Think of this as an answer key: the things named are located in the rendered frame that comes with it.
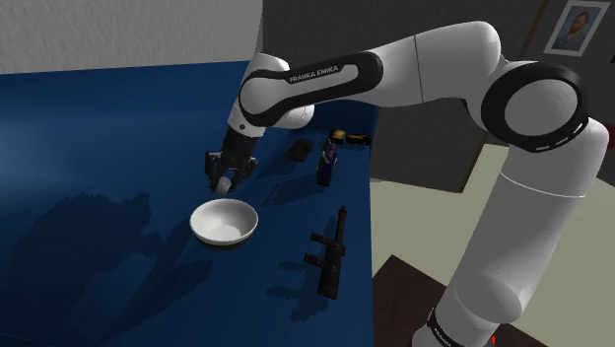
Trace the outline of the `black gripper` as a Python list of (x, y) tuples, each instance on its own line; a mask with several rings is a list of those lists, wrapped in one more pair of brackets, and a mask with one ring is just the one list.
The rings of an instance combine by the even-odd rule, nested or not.
[(217, 190), (223, 168), (235, 170), (230, 191), (235, 191), (242, 181), (251, 176), (258, 165), (258, 160), (252, 156), (257, 141), (257, 137), (245, 136), (232, 127), (227, 129), (221, 150), (207, 152), (205, 156), (205, 173), (210, 179), (211, 191)]

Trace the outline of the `white bowl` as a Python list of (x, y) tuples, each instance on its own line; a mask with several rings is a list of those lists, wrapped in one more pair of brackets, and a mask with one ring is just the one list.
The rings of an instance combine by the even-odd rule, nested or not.
[(259, 222), (258, 214), (248, 203), (221, 198), (198, 206), (189, 218), (189, 226), (200, 241), (228, 246), (247, 240)]

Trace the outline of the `flat black box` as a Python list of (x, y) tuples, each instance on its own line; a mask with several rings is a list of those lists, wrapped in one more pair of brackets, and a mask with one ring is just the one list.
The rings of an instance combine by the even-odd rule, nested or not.
[(311, 152), (314, 142), (308, 138), (298, 138), (285, 151), (285, 157), (294, 162), (304, 162)]

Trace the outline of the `dark blue bottle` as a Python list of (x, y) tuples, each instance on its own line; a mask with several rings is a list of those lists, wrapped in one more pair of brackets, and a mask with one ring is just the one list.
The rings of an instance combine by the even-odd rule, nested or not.
[(329, 186), (337, 164), (337, 147), (330, 140), (327, 140), (320, 152), (318, 167), (316, 171), (316, 183)]

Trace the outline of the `black toy gun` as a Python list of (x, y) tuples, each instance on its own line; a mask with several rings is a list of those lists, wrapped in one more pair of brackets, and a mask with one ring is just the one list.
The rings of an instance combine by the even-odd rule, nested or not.
[(347, 210), (342, 205), (338, 211), (333, 238), (317, 233), (310, 235), (311, 241), (325, 246), (325, 255), (319, 257), (306, 253), (304, 256), (304, 262), (321, 269), (317, 293), (329, 300), (336, 300), (338, 297), (342, 258), (346, 253), (346, 246), (343, 244), (346, 218)]

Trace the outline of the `dark brown robot stand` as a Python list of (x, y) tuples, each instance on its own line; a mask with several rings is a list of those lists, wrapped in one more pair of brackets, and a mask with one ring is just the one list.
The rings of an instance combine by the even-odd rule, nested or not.
[(373, 277), (375, 347), (412, 347), (445, 285), (391, 255)]

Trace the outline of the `framed portrait picture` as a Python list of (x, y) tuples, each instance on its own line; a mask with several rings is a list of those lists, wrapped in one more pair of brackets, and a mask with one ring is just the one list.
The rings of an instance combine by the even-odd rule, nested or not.
[(543, 52), (582, 57), (609, 7), (607, 1), (568, 0)]

